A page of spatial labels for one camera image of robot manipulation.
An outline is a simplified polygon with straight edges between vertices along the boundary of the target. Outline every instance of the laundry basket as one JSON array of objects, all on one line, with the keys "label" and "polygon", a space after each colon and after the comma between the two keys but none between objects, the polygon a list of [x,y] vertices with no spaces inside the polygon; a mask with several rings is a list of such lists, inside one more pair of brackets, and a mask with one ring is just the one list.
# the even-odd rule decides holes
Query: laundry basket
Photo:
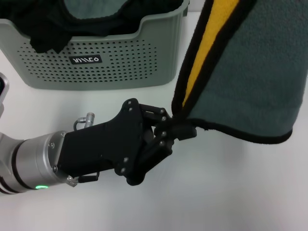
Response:
[{"label": "laundry basket", "polygon": [[111,90],[163,85],[176,73],[183,14],[176,10],[148,15],[134,34],[73,37],[57,54],[38,54],[30,38],[0,19],[0,49],[23,81],[34,88]]}]

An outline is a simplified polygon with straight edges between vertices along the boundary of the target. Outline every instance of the white table surface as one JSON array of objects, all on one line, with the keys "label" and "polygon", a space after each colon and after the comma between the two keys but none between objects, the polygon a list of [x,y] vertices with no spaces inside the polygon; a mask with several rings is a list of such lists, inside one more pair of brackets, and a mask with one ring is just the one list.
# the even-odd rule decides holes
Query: white table surface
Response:
[{"label": "white table surface", "polygon": [[[183,21],[178,72],[199,13]],[[0,131],[16,139],[72,131],[87,112],[95,124],[113,118],[122,103],[171,112],[176,79],[159,87],[105,91],[37,90],[27,86],[0,52],[10,90]],[[2,231],[307,231],[308,94],[292,137],[280,145],[245,142],[198,130],[176,142],[174,153],[137,187],[113,170],[98,182],[0,197]]]}]

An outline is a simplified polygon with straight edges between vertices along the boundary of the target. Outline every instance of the robotic hand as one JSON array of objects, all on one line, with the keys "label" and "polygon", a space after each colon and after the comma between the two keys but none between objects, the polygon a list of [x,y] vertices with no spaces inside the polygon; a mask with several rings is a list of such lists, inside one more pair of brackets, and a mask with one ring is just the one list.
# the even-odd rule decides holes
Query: robotic hand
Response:
[{"label": "robotic hand", "polygon": [[[5,95],[7,80],[0,77]],[[109,169],[124,176],[128,184],[138,185],[172,154],[175,139],[196,136],[189,123],[158,127],[171,120],[164,108],[129,99],[111,121],[93,126],[94,114],[88,113],[75,122],[73,132],[58,131],[25,141],[0,133],[0,192],[23,193],[61,183],[75,187],[97,181],[99,173]],[[78,123],[85,123],[85,128],[77,130]]]}]

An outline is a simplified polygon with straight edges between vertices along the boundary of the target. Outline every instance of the yellow stripe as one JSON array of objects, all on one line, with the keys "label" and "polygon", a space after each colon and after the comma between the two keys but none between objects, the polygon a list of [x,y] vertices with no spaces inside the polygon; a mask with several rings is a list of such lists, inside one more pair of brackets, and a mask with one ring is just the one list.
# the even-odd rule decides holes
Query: yellow stripe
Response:
[{"label": "yellow stripe", "polygon": [[193,89],[193,85],[197,80],[208,52],[214,44],[218,32],[221,30],[223,25],[225,25],[238,3],[239,0],[214,0],[211,15],[207,22],[198,53],[193,63],[192,71],[189,75],[183,106]]}]

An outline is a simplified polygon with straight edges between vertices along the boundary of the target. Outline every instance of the basket logo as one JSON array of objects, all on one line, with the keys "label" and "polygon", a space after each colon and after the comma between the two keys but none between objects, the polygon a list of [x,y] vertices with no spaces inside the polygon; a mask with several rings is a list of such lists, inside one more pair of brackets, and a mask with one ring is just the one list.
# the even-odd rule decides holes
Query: basket logo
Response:
[{"label": "basket logo", "polygon": [[76,64],[97,64],[102,63],[101,56],[97,55],[85,55],[85,56],[70,56],[69,57],[73,65]]}]

